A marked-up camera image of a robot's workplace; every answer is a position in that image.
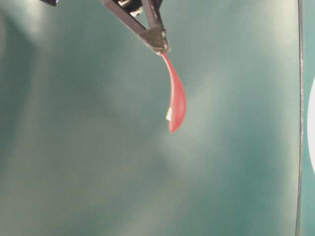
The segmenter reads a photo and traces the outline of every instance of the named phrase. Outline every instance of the green wall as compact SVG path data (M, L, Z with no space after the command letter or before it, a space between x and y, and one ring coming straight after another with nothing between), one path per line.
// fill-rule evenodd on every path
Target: green wall
M164 1L173 135L164 62L99 1L0 13L1 235L294 235L296 0Z

